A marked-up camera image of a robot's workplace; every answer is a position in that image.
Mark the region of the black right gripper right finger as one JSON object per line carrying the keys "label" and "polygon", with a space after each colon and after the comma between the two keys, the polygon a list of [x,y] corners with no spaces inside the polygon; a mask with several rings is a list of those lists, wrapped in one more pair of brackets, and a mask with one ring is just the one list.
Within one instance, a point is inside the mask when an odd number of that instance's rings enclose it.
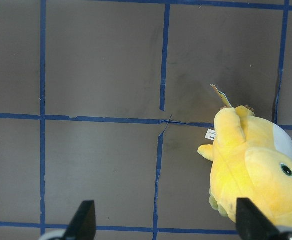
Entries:
{"label": "black right gripper right finger", "polygon": [[236,231],[242,240],[274,240],[280,233],[248,198],[237,198]]}

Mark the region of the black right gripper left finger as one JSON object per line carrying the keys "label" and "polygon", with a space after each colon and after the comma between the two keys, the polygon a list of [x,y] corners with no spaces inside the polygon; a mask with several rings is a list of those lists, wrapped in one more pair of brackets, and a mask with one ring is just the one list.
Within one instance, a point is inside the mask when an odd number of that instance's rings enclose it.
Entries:
{"label": "black right gripper left finger", "polygon": [[96,235],[95,204],[93,200],[83,201],[65,233],[64,240],[93,240]]}

